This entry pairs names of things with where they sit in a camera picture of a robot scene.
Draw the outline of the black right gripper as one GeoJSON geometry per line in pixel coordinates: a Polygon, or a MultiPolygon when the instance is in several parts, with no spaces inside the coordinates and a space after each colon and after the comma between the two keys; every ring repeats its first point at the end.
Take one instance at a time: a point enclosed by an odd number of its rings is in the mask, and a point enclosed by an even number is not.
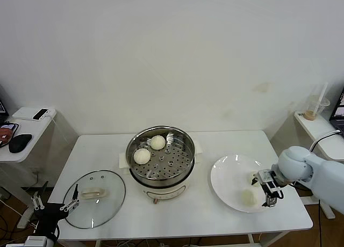
{"type": "Polygon", "coordinates": [[[252,179],[251,185],[258,185],[260,183],[265,196],[266,200],[262,204],[262,207],[274,207],[277,204],[278,199],[283,199],[284,194],[282,190],[280,190],[280,186],[275,179],[275,173],[273,170],[264,169],[259,170],[257,173],[257,178],[252,179]]]}

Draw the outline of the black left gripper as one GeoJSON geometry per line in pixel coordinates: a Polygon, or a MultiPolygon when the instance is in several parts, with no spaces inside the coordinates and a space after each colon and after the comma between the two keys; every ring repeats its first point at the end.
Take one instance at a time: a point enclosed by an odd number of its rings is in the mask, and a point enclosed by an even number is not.
{"type": "Polygon", "coordinates": [[[39,233],[54,233],[58,222],[65,219],[67,217],[67,212],[71,209],[75,209],[80,202],[78,199],[78,184],[76,184],[72,200],[68,204],[46,203],[44,205],[41,196],[45,192],[47,185],[48,181],[31,196],[34,209],[38,209],[37,232],[39,233]]]}

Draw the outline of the person's hand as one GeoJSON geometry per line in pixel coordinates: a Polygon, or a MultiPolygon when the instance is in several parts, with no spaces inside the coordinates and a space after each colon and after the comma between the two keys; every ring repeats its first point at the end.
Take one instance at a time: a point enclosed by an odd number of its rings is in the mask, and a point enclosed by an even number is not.
{"type": "Polygon", "coordinates": [[[0,128],[0,146],[8,144],[13,137],[13,130],[9,128],[0,128]]]}

